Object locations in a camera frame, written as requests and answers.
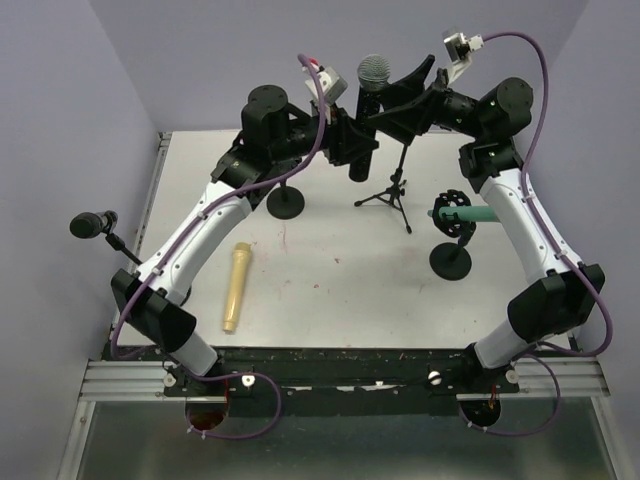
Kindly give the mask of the black tripod microphone stand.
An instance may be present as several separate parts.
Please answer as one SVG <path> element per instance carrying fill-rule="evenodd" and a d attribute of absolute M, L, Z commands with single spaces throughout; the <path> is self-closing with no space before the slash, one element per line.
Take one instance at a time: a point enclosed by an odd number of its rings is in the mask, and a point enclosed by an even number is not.
<path fill-rule="evenodd" d="M 403 174 L 404 174 L 404 164 L 405 164 L 408 150 L 409 150 L 409 147 L 407 145 L 404 145 L 400 154 L 398 166 L 395 169 L 394 173 L 390 176 L 391 185 L 382 192 L 379 192 L 369 197 L 366 197 L 364 199 L 355 201 L 354 206 L 361 207 L 368 202 L 371 202 L 373 200 L 378 200 L 384 205 L 387 205 L 390 208 L 398 211 L 402 216 L 406 232 L 408 234 L 412 234 L 413 230 L 409 224 L 404 206 L 402 204 L 402 197 L 406 193 L 405 185 L 407 181 L 403 178 Z"/>

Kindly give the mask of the black glitter microphone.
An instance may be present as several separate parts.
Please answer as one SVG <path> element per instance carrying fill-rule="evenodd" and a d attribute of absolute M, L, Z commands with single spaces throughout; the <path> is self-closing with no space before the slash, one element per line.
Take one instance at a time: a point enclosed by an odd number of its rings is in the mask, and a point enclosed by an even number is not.
<path fill-rule="evenodd" d="M 359 80 L 359 92 L 356 104 L 356 117 L 368 119 L 380 111 L 380 94 L 389 84 L 389 62 L 380 54 L 367 55 L 357 67 L 357 76 Z M 364 182 L 368 179 L 369 171 L 370 167 L 349 167 L 349 178 L 354 182 Z"/>

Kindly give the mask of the round base microphone stand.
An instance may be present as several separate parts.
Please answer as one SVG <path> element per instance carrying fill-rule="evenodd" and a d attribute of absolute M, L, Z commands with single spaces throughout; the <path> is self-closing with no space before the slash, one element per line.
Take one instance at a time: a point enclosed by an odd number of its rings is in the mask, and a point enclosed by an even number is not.
<path fill-rule="evenodd" d="M 305 198 L 300 190 L 281 182 L 267 197 L 267 211 L 280 220 L 291 220 L 305 208 Z"/>

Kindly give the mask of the gold microphone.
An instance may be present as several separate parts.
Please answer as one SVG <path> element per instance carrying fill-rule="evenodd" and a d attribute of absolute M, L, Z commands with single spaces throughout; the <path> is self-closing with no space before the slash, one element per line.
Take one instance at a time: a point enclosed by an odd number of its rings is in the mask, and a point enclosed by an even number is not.
<path fill-rule="evenodd" d="M 236 331 L 251 259 L 251 245 L 238 242 L 232 252 L 229 288 L 222 323 L 222 329 L 226 334 L 233 334 Z"/>

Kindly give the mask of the edge microphone stand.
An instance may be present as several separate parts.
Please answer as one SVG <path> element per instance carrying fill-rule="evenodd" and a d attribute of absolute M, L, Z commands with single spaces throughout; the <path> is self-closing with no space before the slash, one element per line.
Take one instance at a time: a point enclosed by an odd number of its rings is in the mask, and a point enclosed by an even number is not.
<path fill-rule="evenodd" d="M 115 227 L 118 222 L 118 215 L 115 211 L 107 210 L 100 212 L 102 217 L 102 233 L 105 240 L 117 252 L 124 254 L 136 266 L 140 266 L 142 261 L 126 246 L 125 241 L 115 233 Z"/>

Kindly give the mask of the small black microphone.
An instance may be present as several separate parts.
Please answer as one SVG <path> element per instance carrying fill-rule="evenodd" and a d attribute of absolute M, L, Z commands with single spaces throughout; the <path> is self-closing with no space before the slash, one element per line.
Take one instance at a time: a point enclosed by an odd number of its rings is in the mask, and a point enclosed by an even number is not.
<path fill-rule="evenodd" d="M 69 224 L 71 234 L 79 239 L 91 239 L 101 234 L 113 232 L 118 221 L 115 211 L 82 212 L 76 215 Z"/>

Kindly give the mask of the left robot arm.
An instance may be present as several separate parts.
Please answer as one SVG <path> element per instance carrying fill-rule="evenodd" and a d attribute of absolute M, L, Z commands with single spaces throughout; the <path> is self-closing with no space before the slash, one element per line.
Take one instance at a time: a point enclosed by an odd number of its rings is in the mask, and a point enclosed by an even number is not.
<path fill-rule="evenodd" d="M 111 288 L 120 324 L 131 325 L 188 369 L 187 382 L 201 395 L 222 380 L 218 354 L 196 331 L 183 308 L 192 283 L 225 237 L 260 204 L 281 220 L 302 213 L 305 198 L 288 180 L 318 153 L 346 165 L 355 182 L 367 179 L 379 143 L 368 119 L 380 110 L 370 87 L 358 92 L 356 114 L 337 106 L 338 85 L 309 84 L 312 111 L 292 104 L 276 85 L 253 89 L 241 111 L 241 129 L 221 157 L 198 203 L 162 247 L 134 273 L 116 273 Z"/>

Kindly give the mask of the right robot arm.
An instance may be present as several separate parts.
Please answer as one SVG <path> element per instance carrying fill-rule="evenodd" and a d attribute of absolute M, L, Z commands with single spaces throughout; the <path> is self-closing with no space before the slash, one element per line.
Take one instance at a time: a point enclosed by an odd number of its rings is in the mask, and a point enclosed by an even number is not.
<path fill-rule="evenodd" d="M 587 265 L 561 237 L 538 200 L 514 137 L 531 121 L 533 90 L 518 77 L 501 81 L 480 99 L 451 87 L 454 67 L 425 83 L 434 63 L 424 63 L 392 83 L 385 58 L 370 55 L 357 69 L 361 89 L 375 105 L 368 126 L 408 146 L 432 126 L 471 137 L 459 150 L 462 175 L 496 215 L 519 257 L 527 287 L 507 306 L 506 319 L 470 345 L 460 379 L 480 392 L 501 368 L 548 338 L 583 325 L 593 308 L 603 309 L 602 268 Z"/>

